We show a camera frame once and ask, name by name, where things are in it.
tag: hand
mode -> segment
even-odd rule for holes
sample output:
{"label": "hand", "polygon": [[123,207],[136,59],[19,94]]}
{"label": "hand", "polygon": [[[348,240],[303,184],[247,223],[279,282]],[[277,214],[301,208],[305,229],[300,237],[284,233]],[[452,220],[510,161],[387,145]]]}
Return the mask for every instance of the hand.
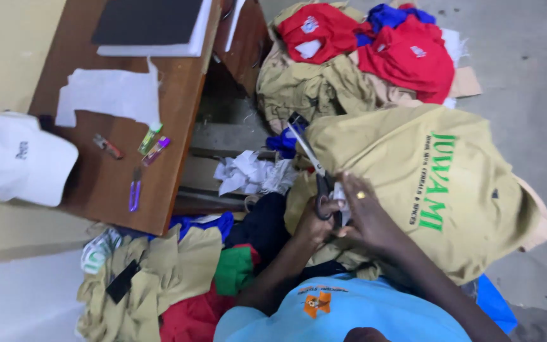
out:
{"label": "hand", "polygon": [[[323,197],[323,202],[323,205],[320,206],[323,215],[337,212],[345,205],[345,201],[328,200],[326,197]],[[323,221],[315,214],[315,197],[312,197],[309,199],[305,209],[303,209],[303,214],[301,214],[294,236],[303,242],[317,247],[333,233],[333,226],[334,220],[332,217],[328,221]],[[342,229],[339,231],[338,235],[345,235],[345,230]]]}
{"label": "hand", "polygon": [[343,184],[351,210],[351,226],[342,230],[348,238],[384,254],[402,251],[411,242],[381,207],[369,183],[349,172],[338,174],[337,179]]}

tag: person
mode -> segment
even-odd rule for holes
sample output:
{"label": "person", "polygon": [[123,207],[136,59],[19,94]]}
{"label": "person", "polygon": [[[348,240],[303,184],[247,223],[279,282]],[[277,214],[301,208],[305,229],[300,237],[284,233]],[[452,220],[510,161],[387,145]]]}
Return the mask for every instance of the person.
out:
{"label": "person", "polygon": [[367,281],[349,273],[298,285],[309,258],[333,234],[332,219],[319,220],[311,199],[295,235],[223,315],[215,342],[510,341],[391,220],[365,181],[347,172],[338,179],[347,200],[327,201],[323,210],[349,205],[353,221],[336,238],[401,269],[419,296],[396,290],[383,277]]}

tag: blue t-shirt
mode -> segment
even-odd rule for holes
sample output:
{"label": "blue t-shirt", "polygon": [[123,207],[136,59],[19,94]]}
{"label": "blue t-shirt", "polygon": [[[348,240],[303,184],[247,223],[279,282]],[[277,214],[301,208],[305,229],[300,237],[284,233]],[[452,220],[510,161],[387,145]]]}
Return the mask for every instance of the blue t-shirt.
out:
{"label": "blue t-shirt", "polygon": [[232,308],[217,325],[214,340],[343,341],[355,327],[373,327],[393,342],[470,341],[451,315],[428,301],[382,279],[339,276],[301,283],[271,317],[255,308]]}

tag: white cap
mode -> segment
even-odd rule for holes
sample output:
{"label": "white cap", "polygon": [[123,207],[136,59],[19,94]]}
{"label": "white cap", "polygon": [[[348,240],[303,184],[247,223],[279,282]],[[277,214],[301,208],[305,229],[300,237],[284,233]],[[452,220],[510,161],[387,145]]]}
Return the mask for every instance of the white cap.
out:
{"label": "white cap", "polygon": [[79,152],[42,131],[34,116],[0,114],[0,201],[11,198],[58,206]]}

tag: scissors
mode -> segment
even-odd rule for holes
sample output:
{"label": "scissors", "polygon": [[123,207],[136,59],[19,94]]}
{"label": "scissors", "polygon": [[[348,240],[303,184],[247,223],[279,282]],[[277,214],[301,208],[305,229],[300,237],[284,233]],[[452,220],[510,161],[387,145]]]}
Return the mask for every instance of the scissors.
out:
{"label": "scissors", "polygon": [[305,118],[303,118],[299,113],[295,112],[288,119],[288,128],[293,132],[295,137],[297,137],[297,141],[299,142],[305,153],[308,155],[309,160],[315,168],[315,179],[316,185],[318,187],[318,193],[316,194],[315,198],[315,214],[318,219],[323,221],[328,221],[331,217],[334,216],[335,223],[333,229],[336,231],[341,228],[341,212],[337,211],[330,214],[323,214],[322,212],[322,205],[326,201],[328,201],[328,196],[330,192],[335,189],[335,178],[322,167],[320,161],[315,156],[314,149],[312,149],[311,145],[309,145],[308,141],[303,137],[303,133],[305,131],[301,128],[301,125],[303,125],[304,127],[307,126],[305,124],[306,122],[307,120],[305,120]]}
{"label": "scissors", "polygon": [[139,197],[141,196],[141,168],[135,167],[132,175],[132,183],[130,183],[130,202],[128,210],[131,212],[139,208]]}

